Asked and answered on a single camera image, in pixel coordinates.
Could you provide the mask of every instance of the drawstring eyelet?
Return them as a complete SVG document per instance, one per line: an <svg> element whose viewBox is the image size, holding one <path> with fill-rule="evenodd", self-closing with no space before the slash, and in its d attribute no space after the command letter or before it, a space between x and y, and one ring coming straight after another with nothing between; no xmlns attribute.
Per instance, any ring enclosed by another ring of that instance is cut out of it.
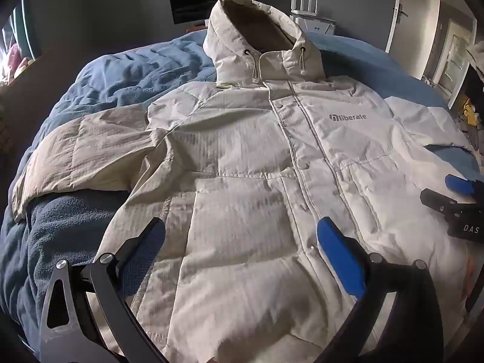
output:
<svg viewBox="0 0 484 363"><path fill-rule="evenodd" d="M301 75L306 75L306 65L304 64L304 52L306 48L303 46L301 48L301 55L299 56L299 66L301 67Z"/></svg>
<svg viewBox="0 0 484 363"><path fill-rule="evenodd" d="M259 73L257 72L256 58L252 56L252 54L250 53L250 50L248 49L244 50L244 54L249 55L253 59L252 83L259 83Z"/></svg>

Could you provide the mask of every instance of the white puffer jacket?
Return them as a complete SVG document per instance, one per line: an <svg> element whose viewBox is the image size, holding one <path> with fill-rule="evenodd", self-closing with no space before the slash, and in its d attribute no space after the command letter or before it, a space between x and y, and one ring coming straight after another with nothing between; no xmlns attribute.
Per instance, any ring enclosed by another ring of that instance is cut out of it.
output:
<svg viewBox="0 0 484 363"><path fill-rule="evenodd" d="M318 246L324 216L390 262L423 259L448 339L468 247L419 200L424 188L457 199L444 179L459 173L424 147L470 150L448 113L325 79L299 27L255 1L219 0L204 49L217 83L184 84L148 116L127 106L52 131L15 186L16 218L48 192L129 190L99 253L162 218L131 308L171 362L313 361L354 304Z"/></svg>

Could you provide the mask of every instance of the bed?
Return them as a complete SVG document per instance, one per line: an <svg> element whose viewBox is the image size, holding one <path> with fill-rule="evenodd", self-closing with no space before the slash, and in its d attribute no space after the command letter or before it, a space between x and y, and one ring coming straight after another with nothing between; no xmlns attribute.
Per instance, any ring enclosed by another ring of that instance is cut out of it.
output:
<svg viewBox="0 0 484 363"><path fill-rule="evenodd" d="M86 65L42 124L11 188L38 144L61 124L134 103L147 108L183 83L215 81L212 61L202 49L205 35L206 31L197 31L171 42L106 55ZM350 38L309 37L321 50L327 76L353 77L382 98L398 96L445 108L439 94L406 75L383 51ZM439 146L430 150L468 179L479 176L475 158L464 150ZM127 196L125 191L89 190L45 195L29 204L26 221L17 224L7 207L0 235L0 304L22 327L34 350L38 349L39 321L54 265L60 259L72 264L91 262L103 232Z"/></svg>

